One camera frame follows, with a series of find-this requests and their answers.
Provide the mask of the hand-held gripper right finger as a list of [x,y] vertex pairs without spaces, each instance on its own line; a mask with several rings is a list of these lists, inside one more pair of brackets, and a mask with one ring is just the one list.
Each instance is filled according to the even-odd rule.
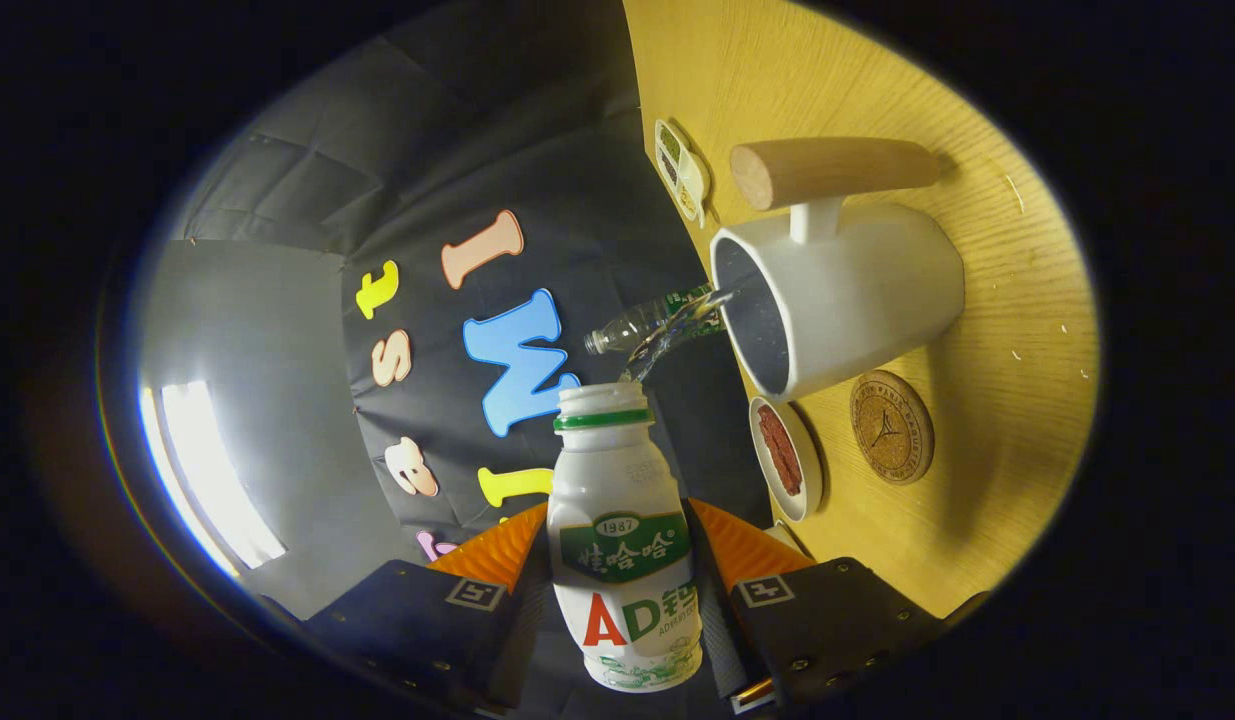
[[701,643],[739,714],[827,701],[948,629],[858,559],[809,559],[699,498],[685,521]]

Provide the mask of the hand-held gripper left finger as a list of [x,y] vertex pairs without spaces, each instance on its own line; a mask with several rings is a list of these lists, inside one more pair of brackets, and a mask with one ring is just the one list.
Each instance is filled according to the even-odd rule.
[[547,505],[517,513],[429,564],[389,559],[310,617],[262,605],[371,682],[453,714],[517,706],[550,603]]

